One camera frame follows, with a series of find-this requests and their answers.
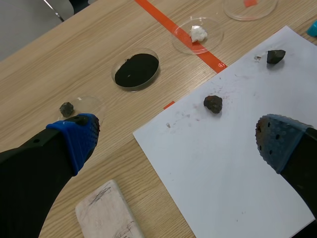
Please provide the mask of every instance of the black powder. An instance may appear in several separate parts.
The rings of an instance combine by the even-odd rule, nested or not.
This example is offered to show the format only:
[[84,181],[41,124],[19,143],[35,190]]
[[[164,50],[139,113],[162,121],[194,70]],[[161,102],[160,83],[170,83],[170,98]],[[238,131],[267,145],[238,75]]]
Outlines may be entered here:
[[150,54],[137,54],[127,61],[115,73],[116,84],[121,87],[136,87],[147,82],[156,73],[158,59]]

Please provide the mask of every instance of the white powder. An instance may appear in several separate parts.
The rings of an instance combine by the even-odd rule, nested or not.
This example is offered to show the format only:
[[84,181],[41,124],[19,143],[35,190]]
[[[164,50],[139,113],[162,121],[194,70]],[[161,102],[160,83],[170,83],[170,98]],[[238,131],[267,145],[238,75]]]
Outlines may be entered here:
[[192,38],[192,42],[201,42],[208,37],[208,34],[201,26],[192,26],[190,37]]

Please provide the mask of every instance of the plastic dish lid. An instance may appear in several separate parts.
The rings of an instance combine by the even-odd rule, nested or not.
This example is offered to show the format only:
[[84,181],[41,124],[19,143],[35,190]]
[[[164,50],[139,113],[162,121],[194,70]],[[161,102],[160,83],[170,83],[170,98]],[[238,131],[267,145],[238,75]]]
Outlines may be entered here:
[[[201,26],[207,32],[207,38],[202,42],[192,43],[190,30],[193,26]],[[176,28],[172,35],[172,43],[182,53],[198,55],[218,46],[222,38],[223,31],[216,21],[208,17],[191,17]]]
[[233,19],[251,21],[269,15],[278,0],[223,0],[224,12]]

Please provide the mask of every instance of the floor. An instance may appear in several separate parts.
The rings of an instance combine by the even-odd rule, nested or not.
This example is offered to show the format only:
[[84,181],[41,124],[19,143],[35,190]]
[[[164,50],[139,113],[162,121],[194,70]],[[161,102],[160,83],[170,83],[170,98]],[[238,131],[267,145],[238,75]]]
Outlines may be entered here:
[[[47,0],[68,19],[73,8],[68,0]],[[0,0],[0,61],[61,23],[44,0]]]

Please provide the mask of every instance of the chair leg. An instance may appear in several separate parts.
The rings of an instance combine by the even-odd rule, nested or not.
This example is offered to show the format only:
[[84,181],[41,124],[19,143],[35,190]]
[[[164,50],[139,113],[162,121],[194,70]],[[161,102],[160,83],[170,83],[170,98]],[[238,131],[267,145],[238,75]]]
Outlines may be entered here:
[[62,22],[64,22],[64,19],[59,15],[59,13],[58,13],[46,0],[43,0],[43,1],[47,4],[47,6],[49,6],[50,9],[52,9],[52,10],[54,11],[55,15],[56,15]]

